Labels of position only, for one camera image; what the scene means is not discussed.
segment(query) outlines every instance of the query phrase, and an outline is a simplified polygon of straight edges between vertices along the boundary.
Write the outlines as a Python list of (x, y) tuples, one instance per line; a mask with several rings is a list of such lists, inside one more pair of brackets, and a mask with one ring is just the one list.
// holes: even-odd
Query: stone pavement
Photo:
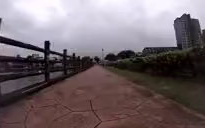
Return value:
[(205, 128), (205, 116), (94, 66), (0, 109), (1, 128)]

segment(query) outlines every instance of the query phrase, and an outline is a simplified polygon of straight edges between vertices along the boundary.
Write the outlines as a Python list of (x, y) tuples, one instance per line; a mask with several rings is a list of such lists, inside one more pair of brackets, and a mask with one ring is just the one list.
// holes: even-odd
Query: streetlight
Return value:
[(102, 61), (103, 61), (103, 66), (104, 66), (104, 49), (102, 48)]

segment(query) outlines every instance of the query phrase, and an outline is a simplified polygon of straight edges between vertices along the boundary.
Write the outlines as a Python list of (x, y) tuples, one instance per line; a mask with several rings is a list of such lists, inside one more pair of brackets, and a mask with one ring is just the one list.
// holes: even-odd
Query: bush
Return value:
[(164, 75), (190, 73), (195, 76), (205, 72), (205, 46), (124, 59), (118, 61), (116, 67), (139, 72), (150, 71)]

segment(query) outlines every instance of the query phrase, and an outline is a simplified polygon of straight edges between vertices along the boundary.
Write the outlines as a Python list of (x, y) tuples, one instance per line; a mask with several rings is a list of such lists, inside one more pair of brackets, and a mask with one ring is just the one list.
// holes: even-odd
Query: overcast sky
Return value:
[[(79, 55), (176, 46), (173, 22), (183, 13), (205, 28), (205, 0), (0, 0), (0, 34)], [(0, 54), (29, 54), (0, 45)]]

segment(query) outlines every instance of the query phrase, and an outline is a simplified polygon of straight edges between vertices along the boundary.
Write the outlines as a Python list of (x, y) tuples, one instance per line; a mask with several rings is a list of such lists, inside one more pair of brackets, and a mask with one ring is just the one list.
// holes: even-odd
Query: wooden railing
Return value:
[[(13, 70), (12, 74), (0, 73), (0, 82), (4, 82), (8, 80), (16, 80), (19, 78), (25, 78), (25, 77), (30, 77), (30, 76), (37, 76), (37, 75), (42, 75), (42, 74), (44, 74), (44, 77), (45, 77), (44, 82), (30, 85), (28, 87), (24, 87), (22, 89), (18, 89), (16, 91), (13, 91), (13, 92), (10, 92), (4, 95), (1, 93), (1, 89), (0, 89), (0, 105), (7, 104), (7, 102), (13, 101), (29, 93), (32, 93), (39, 89), (47, 87), (48, 85), (51, 85), (59, 80), (63, 80), (64, 78), (77, 74), (78, 72), (86, 70), (87, 68), (92, 66), (92, 60), (89, 60), (89, 59), (81, 60), (79, 56), (76, 57), (75, 53), (69, 56), (67, 55), (66, 49), (63, 50), (63, 53), (50, 50), (49, 41), (45, 41), (44, 48), (40, 48), (40, 47), (31, 45), (31, 44), (23, 43), (20, 41), (16, 41), (10, 38), (0, 36), (0, 43), (19, 47), (19, 48), (34, 50), (34, 51), (41, 52), (44, 54), (44, 59), (42, 60), (28, 59), (28, 58), (22, 58), (22, 57), (0, 56), (0, 63), (13, 62), (13, 63), (41, 64), (41, 67), (29, 68), (28, 71), (25, 71), (25, 72), (24, 70), (26, 69), (19, 69), (19, 70)], [(49, 59), (50, 54), (60, 56), (62, 59), (61, 60), (50, 60)], [(51, 64), (53, 63), (60, 63), (62, 64), (62, 66), (53, 67), (51, 66)], [(55, 79), (50, 79), (50, 72), (57, 72), (57, 71), (62, 71), (63, 75)]]

